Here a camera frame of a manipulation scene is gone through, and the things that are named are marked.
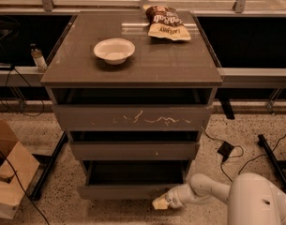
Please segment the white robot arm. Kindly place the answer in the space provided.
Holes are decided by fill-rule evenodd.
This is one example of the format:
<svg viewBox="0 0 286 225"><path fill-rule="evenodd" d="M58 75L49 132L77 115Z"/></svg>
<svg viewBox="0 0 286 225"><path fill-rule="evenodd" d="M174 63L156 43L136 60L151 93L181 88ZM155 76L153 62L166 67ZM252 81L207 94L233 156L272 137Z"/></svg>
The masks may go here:
<svg viewBox="0 0 286 225"><path fill-rule="evenodd" d="M230 185L196 173L185 185L171 188L153 200L156 210L206 204L213 199L227 205L227 225L286 225L286 194L255 173L236 176Z"/></svg>

